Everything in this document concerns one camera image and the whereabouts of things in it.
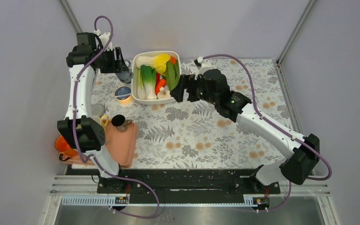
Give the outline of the green leafy vegetable toy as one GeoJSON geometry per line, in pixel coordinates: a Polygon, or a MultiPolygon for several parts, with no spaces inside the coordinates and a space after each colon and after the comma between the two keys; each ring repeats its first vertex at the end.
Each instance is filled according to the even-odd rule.
{"type": "Polygon", "coordinates": [[[178,85],[180,79],[180,67],[177,62],[173,64],[168,61],[166,63],[165,77],[167,86],[172,91],[178,85]]]}

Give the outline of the napa cabbage toy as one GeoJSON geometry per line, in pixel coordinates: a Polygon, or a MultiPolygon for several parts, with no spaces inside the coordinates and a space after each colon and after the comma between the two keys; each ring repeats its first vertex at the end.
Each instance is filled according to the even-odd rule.
{"type": "Polygon", "coordinates": [[[159,54],[157,56],[138,56],[135,60],[137,68],[141,68],[142,65],[152,67],[157,73],[163,75],[166,71],[166,64],[171,59],[168,54],[159,54]]]}

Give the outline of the bok choy toy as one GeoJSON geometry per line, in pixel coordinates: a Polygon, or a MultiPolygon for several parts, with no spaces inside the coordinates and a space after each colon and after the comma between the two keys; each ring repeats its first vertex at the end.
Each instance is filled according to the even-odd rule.
{"type": "Polygon", "coordinates": [[[141,65],[138,70],[138,87],[137,96],[140,99],[155,100],[156,75],[155,70],[151,66],[141,65]]]}

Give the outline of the orange carrot toy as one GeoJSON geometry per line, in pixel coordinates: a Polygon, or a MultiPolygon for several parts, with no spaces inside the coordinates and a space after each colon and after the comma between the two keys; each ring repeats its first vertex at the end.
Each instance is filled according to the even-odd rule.
{"type": "Polygon", "coordinates": [[[165,79],[160,79],[159,81],[157,81],[156,86],[155,86],[155,94],[157,95],[160,92],[160,89],[164,88],[165,86],[166,86],[165,79]]]}

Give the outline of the floral table mat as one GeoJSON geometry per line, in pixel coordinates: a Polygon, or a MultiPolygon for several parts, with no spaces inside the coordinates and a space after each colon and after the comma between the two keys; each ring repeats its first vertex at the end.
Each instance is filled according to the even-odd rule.
{"type": "Polygon", "coordinates": [[[284,158],[284,151],[265,140],[255,125],[261,114],[292,130],[293,123],[270,59],[211,59],[226,76],[231,90],[252,100],[237,122],[221,116],[203,100],[145,105],[133,99],[121,104],[114,96],[121,86],[116,75],[98,75],[91,100],[102,104],[110,117],[121,114],[139,127],[134,169],[256,168],[284,158]]]}

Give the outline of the pink plastic tray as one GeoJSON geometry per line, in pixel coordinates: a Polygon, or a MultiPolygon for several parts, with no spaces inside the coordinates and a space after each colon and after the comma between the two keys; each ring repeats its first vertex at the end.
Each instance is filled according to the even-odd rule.
{"type": "Polygon", "coordinates": [[[107,125],[106,143],[112,158],[123,168],[130,168],[133,162],[139,127],[132,122],[126,132],[120,132],[110,122],[107,125]]]}

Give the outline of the grey mug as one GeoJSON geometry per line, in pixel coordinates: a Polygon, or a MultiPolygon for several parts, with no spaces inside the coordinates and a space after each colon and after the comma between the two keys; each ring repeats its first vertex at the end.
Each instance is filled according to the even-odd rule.
{"type": "Polygon", "coordinates": [[[122,71],[119,73],[115,73],[119,81],[121,81],[124,84],[130,84],[133,79],[133,72],[131,70],[129,71],[122,71]]]}

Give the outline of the orange mug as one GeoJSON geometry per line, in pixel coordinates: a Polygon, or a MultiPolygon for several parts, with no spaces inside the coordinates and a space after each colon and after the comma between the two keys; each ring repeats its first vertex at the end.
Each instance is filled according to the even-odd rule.
{"type": "Polygon", "coordinates": [[[62,135],[56,140],[55,148],[60,154],[66,157],[65,159],[78,156],[77,150],[71,148],[62,135]]]}

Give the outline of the brown mug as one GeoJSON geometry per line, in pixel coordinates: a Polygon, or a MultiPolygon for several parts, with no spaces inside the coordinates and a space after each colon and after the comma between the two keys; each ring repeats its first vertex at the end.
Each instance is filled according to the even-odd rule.
{"type": "Polygon", "coordinates": [[[111,124],[120,132],[124,133],[127,131],[128,126],[132,124],[132,120],[127,120],[124,115],[117,114],[111,119],[111,124]]]}

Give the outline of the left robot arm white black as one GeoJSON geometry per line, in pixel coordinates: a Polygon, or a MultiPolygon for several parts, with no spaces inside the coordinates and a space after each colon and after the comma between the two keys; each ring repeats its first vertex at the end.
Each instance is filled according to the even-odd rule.
{"type": "Polygon", "coordinates": [[[125,84],[131,83],[133,74],[122,57],[120,47],[113,47],[110,32],[77,33],[77,45],[66,57],[70,75],[68,109],[57,129],[69,146],[76,149],[83,163],[96,165],[100,176],[110,178],[109,187],[116,193],[125,190],[127,181],[118,175],[117,163],[105,146],[105,130],[92,118],[91,96],[97,72],[116,74],[125,84]]]}

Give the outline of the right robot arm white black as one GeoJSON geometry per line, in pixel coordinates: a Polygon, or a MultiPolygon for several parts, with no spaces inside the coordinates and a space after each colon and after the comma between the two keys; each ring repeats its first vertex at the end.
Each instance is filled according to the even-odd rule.
{"type": "Polygon", "coordinates": [[[268,122],[270,117],[255,109],[251,99],[230,89],[226,76],[218,69],[202,75],[181,75],[170,94],[182,102],[185,92],[189,102],[203,100],[213,104],[222,117],[256,132],[283,155],[282,160],[255,169],[250,180],[254,192],[262,193],[270,184],[283,180],[302,185],[318,163],[318,156],[310,150],[319,151],[316,135],[304,136],[278,122],[268,122]]]}

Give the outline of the white mushroom toy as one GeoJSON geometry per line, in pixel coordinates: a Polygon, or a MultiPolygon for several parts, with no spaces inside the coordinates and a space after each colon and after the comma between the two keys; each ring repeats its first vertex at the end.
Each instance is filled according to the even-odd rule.
{"type": "Polygon", "coordinates": [[[160,100],[163,100],[163,99],[168,99],[168,98],[171,98],[171,94],[170,94],[170,91],[167,90],[165,87],[160,87],[158,93],[157,93],[157,98],[160,99],[160,100]]]}

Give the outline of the red chili toy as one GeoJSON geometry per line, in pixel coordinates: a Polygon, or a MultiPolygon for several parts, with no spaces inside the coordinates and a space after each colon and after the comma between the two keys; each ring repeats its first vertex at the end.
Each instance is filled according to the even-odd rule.
{"type": "Polygon", "coordinates": [[[161,80],[161,74],[156,73],[156,86],[158,86],[160,80],[161,80]]]}

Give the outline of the yellow mug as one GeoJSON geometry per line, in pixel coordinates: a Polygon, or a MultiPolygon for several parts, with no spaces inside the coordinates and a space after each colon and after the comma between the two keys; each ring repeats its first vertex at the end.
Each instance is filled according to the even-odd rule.
{"type": "Polygon", "coordinates": [[[97,122],[99,125],[101,125],[103,128],[106,128],[108,123],[109,123],[109,116],[108,115],[103,115],[101,117],[98,117],[96,115],[92,116],[92,119],[97,122]]]}

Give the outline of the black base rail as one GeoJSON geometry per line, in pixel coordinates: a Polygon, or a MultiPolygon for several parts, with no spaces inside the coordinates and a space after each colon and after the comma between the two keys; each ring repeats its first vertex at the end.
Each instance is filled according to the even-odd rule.
{"type": "Polygon", "coordinates": [[[99,194],[124,194],[131,204],[244,203],[244,196],[280,194],[250,178],[252,169],[126,169],[120,178],[102,178],[99,194]]]}

